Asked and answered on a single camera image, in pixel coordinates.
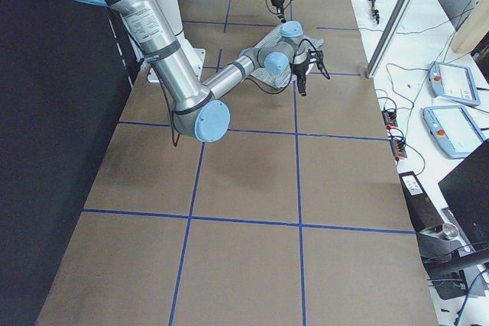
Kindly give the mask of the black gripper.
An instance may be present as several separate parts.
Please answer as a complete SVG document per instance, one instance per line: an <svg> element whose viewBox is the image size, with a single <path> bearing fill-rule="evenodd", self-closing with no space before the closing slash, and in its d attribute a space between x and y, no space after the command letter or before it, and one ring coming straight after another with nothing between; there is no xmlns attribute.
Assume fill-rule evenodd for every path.
<svg viewBox="0 0 489 326"><path fill-rule="evenodd" d="M308 54L302 54L300 57L296 57L292 64L292 74L296 76L297 90L302 97L307 96L306 74L309 70L309 59Z"/></svg>
<svg viewBox="0 0 489 326"><path fill-rule="evenodd" d="M284 15L284 0L270 0L271 4L277 9L277 17L280 19L280 23L284 24L287 22Z"/></svg>

